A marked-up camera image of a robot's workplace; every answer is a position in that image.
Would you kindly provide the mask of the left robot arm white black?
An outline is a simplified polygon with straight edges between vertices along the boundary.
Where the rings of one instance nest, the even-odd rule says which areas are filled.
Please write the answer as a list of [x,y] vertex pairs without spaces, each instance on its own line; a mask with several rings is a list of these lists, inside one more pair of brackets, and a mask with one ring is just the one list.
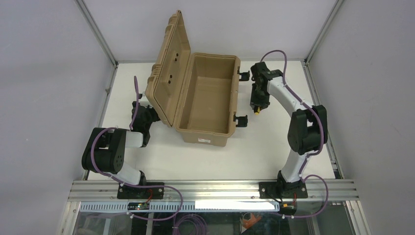
[[108,176],[122,185],[147,185],[145,174],[125,161],[127,148],[146,147],[152,123],[160,120],[148,101],[132,103],[130,129],[97,127],[92,130],[82,155],[84,170]]

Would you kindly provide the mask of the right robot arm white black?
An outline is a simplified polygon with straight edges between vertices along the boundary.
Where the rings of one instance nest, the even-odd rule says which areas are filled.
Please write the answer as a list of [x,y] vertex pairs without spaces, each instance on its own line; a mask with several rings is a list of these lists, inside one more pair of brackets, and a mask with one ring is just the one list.
[[287,84],[285,74],[268,69],[265,62],[255,63],[251,72],[254,83],[250,106],[253,112],[259,114],[268,108],[270,97],[273,97],[290,116],[288,159],[276,181],[259,183],[260,198],[307,198],[303,172],[311,156],[320,152],[327,142],[327,110],[323,105],[311,105],[301,99]]

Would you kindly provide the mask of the tan plastic tool box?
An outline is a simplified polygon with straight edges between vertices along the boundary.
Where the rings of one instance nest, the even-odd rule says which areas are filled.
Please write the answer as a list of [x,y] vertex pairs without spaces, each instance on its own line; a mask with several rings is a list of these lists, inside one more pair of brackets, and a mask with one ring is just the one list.
[[224,147],[247,117],[237,116],[242,73],[235,55],[191,52],[181,11],[165,28],[145,97],[165,125],[187,143]]

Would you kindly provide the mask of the orange object under table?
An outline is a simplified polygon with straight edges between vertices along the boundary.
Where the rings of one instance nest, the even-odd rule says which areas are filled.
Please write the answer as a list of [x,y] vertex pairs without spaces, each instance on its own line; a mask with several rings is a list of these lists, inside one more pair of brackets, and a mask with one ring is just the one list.
[[258,221],[262,219],[262,216],[259,214],[254,214],[252,212],[247,212],[241,217],[241,227],[243,229],[249,229],[255,225]]

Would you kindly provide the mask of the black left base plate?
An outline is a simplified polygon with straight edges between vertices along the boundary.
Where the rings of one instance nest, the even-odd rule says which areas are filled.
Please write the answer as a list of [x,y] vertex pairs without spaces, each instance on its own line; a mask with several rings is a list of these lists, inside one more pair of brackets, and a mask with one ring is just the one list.
[[151,197],[151,199],[163,199],[164,197],[164,183],[163,182],[149,182],[149,188],[136,188],[131,186],[119,186],[117,192],[117,199],[138,199],[144,200]]

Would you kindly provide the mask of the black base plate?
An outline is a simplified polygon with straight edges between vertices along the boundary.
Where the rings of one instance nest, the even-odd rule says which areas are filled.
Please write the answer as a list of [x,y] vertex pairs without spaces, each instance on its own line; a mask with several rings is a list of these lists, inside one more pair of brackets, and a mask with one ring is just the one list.
[[308,197],[306,184],[302,181],[293,183],[260,182],[259,195],[261,199],[304,199]]
[[163,199],[164,197],[164,183],[163,182],[149,182],[149,188],[136,188],[131,186],[119,186],[117,192],[117,199],[138,199],[144,200],[151,197],[151,199]]

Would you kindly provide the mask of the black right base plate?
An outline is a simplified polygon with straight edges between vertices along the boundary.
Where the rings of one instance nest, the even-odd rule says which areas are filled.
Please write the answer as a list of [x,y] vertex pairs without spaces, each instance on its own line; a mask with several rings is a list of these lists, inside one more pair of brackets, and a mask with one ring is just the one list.
[[306,184],[302,181],[293,183],[260,182],[259,195],[261,199],[304,199],[308,197]]

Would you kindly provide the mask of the aluminium mounting rail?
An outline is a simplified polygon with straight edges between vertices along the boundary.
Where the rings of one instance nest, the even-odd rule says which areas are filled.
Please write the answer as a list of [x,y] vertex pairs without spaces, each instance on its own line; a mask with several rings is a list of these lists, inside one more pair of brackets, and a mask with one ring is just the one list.
[[[165,181],[166,189],[153,191],[153,202],[185,202],[197,200],[266,201],[264,189],[259,188],[259,180],[177,180]],[[326,184],[318,179],[306,181],[307,198],[297,198],[298,202],[358,201],[359,195],[352,180],[327,179]],[[124,190],[110,180],[74,181],[69,192],[69,202],[119,201]]]

